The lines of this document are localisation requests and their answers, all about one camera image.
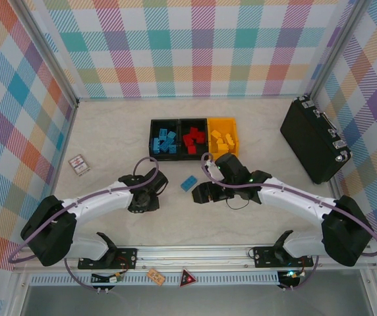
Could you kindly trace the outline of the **yellow plastic bin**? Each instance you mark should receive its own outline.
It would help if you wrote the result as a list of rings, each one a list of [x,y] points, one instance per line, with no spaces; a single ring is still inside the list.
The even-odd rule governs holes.
[[[209,152],[213,155],[214,159],[218,159],[225,153],[218,152],[217,140],[211,136],[213,130],[221,133],[221,139],[225,141],[225,135],[230,134],[235,142],[235,147],[229,149],[227,153],[232,153],[236,156],[239,154],[239,139],[237,135],[237,124],[233,117],[210,117],[207,118],[208,123],[208,145]]]

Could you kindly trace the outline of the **playing card deck box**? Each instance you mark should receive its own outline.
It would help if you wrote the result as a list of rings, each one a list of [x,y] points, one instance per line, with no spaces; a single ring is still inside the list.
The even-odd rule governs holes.
[[[82,176],[91,169],[82,154],[78,154],[73,158],[69,159],[68,164],[77,176]]]

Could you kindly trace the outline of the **small orange tag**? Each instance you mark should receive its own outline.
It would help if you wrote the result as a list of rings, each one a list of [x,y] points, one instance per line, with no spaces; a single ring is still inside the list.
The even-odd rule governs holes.
[[[150,269],[146,273],[146,276],[158,286],[162,286],[164,282],[166,281],[166,278],[155,269]]]

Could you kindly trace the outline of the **left base power connector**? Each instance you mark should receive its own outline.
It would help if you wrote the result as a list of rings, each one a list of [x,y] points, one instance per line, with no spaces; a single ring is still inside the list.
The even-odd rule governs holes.
[[[91,274],[91,283],[118,283],[123,280],[123,273],[114,273],[112,275]]]

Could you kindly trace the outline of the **base power connector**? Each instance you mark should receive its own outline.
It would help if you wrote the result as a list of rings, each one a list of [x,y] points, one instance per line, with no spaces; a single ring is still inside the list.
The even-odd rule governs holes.
[[[118,283],[123,280],[123,273],[114,273],[112,275],[91,274],[91,283]]]
[[[293,290],[302,284],[306,272],[305,271],[280,271],[278,275],[278,287],[282,290]]]

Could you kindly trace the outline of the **black hard carrying case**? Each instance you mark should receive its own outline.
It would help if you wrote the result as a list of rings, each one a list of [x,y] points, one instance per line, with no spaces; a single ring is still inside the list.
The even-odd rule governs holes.
[[[337,127],[308,95],[291,102],[280,132],[315,184],[329,181],[353,156]]]

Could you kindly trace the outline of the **red triangle warning sign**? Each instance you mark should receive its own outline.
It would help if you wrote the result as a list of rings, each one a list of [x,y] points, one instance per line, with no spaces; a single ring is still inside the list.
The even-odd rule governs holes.
[[[185,287],[197,283],[198,280],[188,270],[183,269],[180,277],[179,287]]]

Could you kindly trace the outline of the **right base power connector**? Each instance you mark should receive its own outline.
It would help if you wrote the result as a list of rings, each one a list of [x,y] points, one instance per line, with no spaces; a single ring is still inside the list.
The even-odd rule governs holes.
[[[302,284],[306,272],[305,271],[280,271],[278,275],[278,287],[282,290],[293,290]]]

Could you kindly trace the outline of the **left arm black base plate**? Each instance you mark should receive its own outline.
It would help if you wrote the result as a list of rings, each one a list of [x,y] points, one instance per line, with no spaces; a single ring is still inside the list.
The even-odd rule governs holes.
[[[78,262],[80,270],[134,270],[137,260],[136,248],[117,248],[107,250],[98,260],[82,258]]]

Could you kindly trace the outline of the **aluminium front rail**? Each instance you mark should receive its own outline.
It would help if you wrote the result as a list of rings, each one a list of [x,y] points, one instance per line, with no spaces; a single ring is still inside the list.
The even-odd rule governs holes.
[[[254,261],[248,256],[252,245],[235,246],[129,246],[137,248],[135,269],[130,272],[147,272],[155,269],[159,272],[178,272],[187,269],[190,272],[206,271],[253,271]],[[345,267],[329,257],[320,256],[320,270],[361,270],[377,268],[372,257],[360,258],[354,267]],[[66,272],[64,263],[44,267],[37,259],[14,265],[14,272]]]

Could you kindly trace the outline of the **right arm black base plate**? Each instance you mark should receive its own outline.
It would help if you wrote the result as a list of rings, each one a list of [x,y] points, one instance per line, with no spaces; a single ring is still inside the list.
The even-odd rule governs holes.
[[[258,246],[250,255],[256,268],[303,268],[314,265],[311,257],[293,257],[283,248],[274,246]]]

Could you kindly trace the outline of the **aluminium side rail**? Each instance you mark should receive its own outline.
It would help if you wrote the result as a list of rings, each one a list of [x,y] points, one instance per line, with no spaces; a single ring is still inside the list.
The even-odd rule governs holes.
[[[331,192],[331,195],[332,195],[333,198],[339,199],[342,196],[342,193],[339,189],[339,186],[338,186],[335,178],[331,178],[328,181],[328,187],[330,189],[330,192]]]

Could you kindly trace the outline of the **aluminium frame post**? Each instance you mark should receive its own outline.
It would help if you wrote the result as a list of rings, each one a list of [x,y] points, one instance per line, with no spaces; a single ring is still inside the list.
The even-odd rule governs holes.
[[[71,102],[73,108],[77,109],[79,104],[78,98],[25,0],[9,0],[9,2],[19,19],[23,22],[42,59],[47,63],[50,71],[52,71],[53,77],[58,82],[61,91]]]
[[[349,43],[351,36],[361,17],[366,12],[372,0],[349,0],[344,13],[339,19],[340,25],[335,28],[328,44],[330,47],[325,48],[321,60],[315,69],[309,88],[306,94],[312,100],[317,100],[317,95],[324,87],[330,72],[333,70],[337,60],[342,55],[346,45]]]

